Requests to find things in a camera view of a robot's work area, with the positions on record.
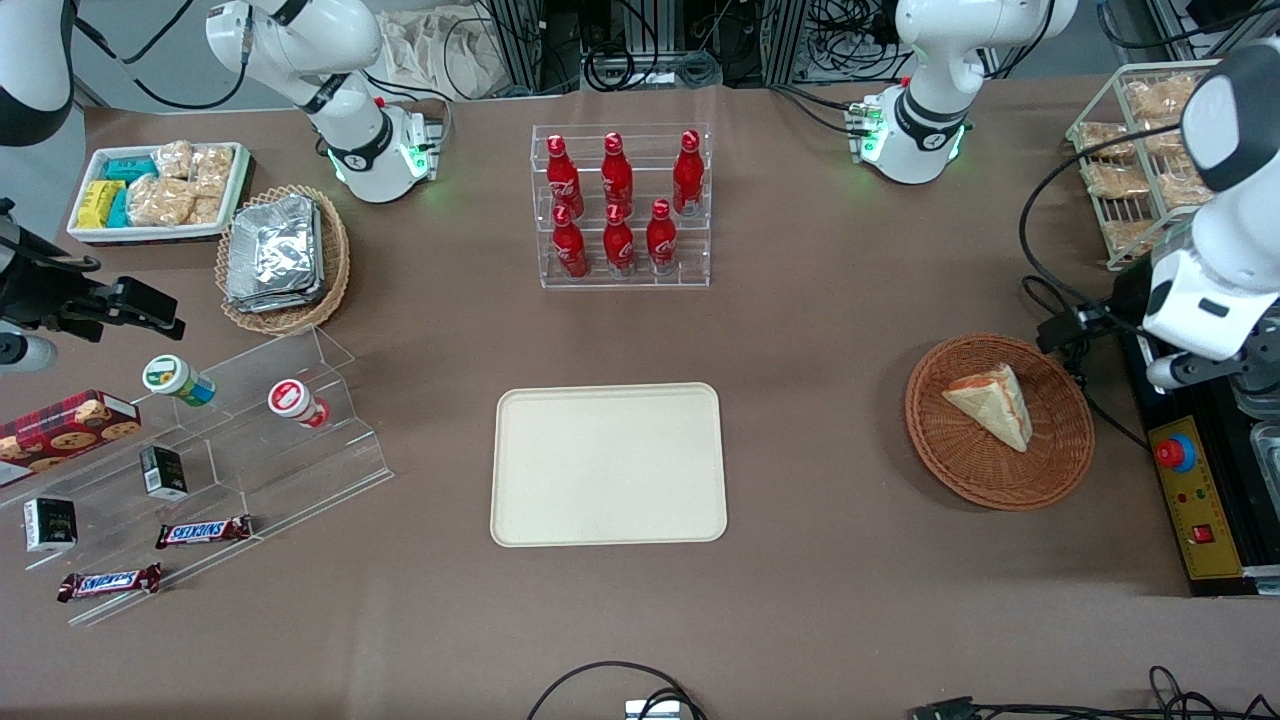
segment acrylic display rack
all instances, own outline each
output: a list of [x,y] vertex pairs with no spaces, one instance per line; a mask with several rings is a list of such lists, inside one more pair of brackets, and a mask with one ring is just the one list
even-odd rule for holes
[[[645,249],[645,227],[653,201],[671,200],[672,168],[680,155],[680,136],[694,129],[701,135],[703,208],[694,218],[672,213],[676,220],[676,270],[669,275],[655,275],[649,265]],[[635,233],[636,272],[628,278],[609,275],[604,256],[604,187],[600,183],[600,163],[604,160],[604,136],[616,132],[622,136],[623,149],[635,178],[632,214],[627,225]],[[577,220],[586,242],[586,256],[591,272],[575,281],[564,273],[556,258],[552,243],[552,190],[547,182],[547,138],[564,137],[568,156],[577,165],[586,211]],[[707,287],[712,282],[712,132],[707,123],[650,123],[611,126],[534,126],[530,147],[530,167],[534,197],[534,232],[538,238],[538,273],[543,287],[556,290],[620,290],[620,288],[672,288]]]
[[[393,477],[372,428],[356,416],[338,369],[353,360],[314,327],[275,338],[204,374],[218,383],[214,400],[189,407],[164,395],[137,401],[142,432],[65,465],[19,480],[0,500],[0,525],[22,525],[22,506],[36,496],[76,503],[79,538],[59,553],[29,552],[28,570],[54,602],[69,573],[136,570],[160,562],[160,592]],[[329,404],[317,429],[276,416],[266,393],[284,378],[306,383]],[[177,502],[146,495],[138,454],[160,445],[182,456],[189,495]],[[250,514],[253,536],[156,550],[161,524]],[[8,542],[22,542],[14,530]],[[68,603],[72,625],[92,625],[152,597],[110,594]]]

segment coca-cola bottle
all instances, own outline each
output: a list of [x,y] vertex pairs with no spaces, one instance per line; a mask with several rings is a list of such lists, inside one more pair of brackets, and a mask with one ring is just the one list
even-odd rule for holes
[[604,255],[609,259],[609,275],[614,279],[630,278],[636,272],[635,252],[631,245],[631,228],[621,205],[604,209]]
[[631,217],[631,163],[622,152],[622,136],[611,132],[604,136],[604,161],[600,163],[600,176],[604,178],[604,202],[617,205],[623,217]]
[[577,167],[564,150],[564,138],[553,135],[547,138],[547,182],[552,186],[552,197],[557,205],[568,208],[572,219],[582,217],[586,204],[582,202],[582,184],[577,179]]
[[676,158],[675,191],[671,195],[676,214],[692,218],[703,211],[703,154],[698,151],[701,140],[698,131],[686,129],[680,137],[680,158]]
[[586,259],[586,246],[582,243],[582,231],[573,224],[570,210],[564,205],[557,205],[552,210],[556,220],[556,229],[552,231],[552,242],[556,245],[556,258],[570,281],[580,281],[591,272],[591,263]]
[[653,218],[645,228],[649,246],[649,264],[653,274],[669,275],[676,269],[676,223],[671,219],[671,204],[659,197],[653,201]]

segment bottle cap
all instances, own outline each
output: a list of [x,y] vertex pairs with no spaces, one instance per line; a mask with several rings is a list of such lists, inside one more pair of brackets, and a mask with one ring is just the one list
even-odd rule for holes
[[142,369],[142,384],[151,392],[169,395],[177,392],[187,384],[191,377],[191,365],[187,365],[177,355],[160,355],[147,363]]
[[280,380],[266,393],[266,404],[282,418],[296,418],[311,405],[311,391],[298,380]]

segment red cookie box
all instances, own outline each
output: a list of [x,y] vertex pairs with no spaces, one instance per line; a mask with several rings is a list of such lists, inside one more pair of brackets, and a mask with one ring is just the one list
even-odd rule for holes
[[0,487],[142,429],[138,407],[100,389],[0,425]]

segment teal package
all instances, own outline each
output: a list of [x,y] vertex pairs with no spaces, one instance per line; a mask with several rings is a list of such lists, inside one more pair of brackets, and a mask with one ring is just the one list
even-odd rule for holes
[[147,156],[116,158],[114,160],[108,160],[106,167],[102,168],[104,179],[133,182],[146,174],[157,174],[155,161]]
[[106,217],[106,227],[109,228],[127,228],[129,227],[129,191],[122,190],[115,193],[115,199],[111,200],[111,213]]

